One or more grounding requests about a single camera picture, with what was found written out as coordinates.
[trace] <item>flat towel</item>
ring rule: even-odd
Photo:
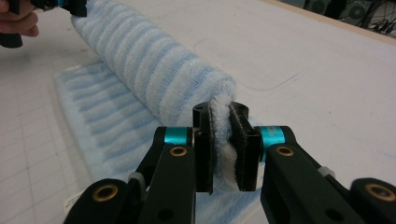
[[[191,126],[192,108],[214,111],[215,189],[197,193],[197,223],[237,223],[259,192],[239,192],[228,143],[233,79],[200,60],[136,10],[90,1],[87,18],[72,18],[97,52],[95,63],[55,74],[61,106],[93,180],[126,180],[145,156],[158,126]]]

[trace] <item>finger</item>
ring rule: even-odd
[[[20,1],[20,13],[17,15],[15,13],[9,12],[9,3],[8,0],[0,0],[0,3],[5,1],[7,4],[7,10],[4,12],[0,11],[0,21],[19,21],[27,14],[33,11],[35,8],[30,1],[22,0]]]
[[[35,25],[27,31],[20,32],[21,35],[36,37],[39,34],[38,27]]]
[[[0,21],[0,33],[16,34],[25,32],[34,27],[37,22],[37,15],[34,12],[30,12],[20,21]]]
[[[0,13],[8,12],[9,3],[8,0],[0,0]]]

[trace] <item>towel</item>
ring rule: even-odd
[[[228,104],[233,79],[199,59],[128,6],[90,1],[72,18],[99,61],[55,74],[61,106],[93,180],[126,180],[158,126],[191,126],[192,108],[210,102],[218,164],[212,195],[197,193],[197,223],[237,223],[260,193],[235,189]]]

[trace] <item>rolled towel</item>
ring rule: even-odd
[[[191,126],[192,108],[210,102],[216,151],[214,193],[197,193],[197,223],[239,222],[260,193],[235,189],[228,104],[233,79],[202,61],[136,10],[90,1],[72,22],[100,61],[55,75],[59,98],[93,180],[126,180],[158,126]]]

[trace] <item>white table surface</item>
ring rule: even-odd
[[[396,185],[393,40],[259,0],[123,2],[233,76],[236,101],[250,108],[251,117],[290,126],[300,145],[345,187],[361,177]],[[21,49],[0,49],[0,60],[9,62],[2,72],[54,72],[95,58],[67,12],[55,9],[39,19],[38,38],[26,38]],[[255,218],[248,223],[263,218],[262,212]]]

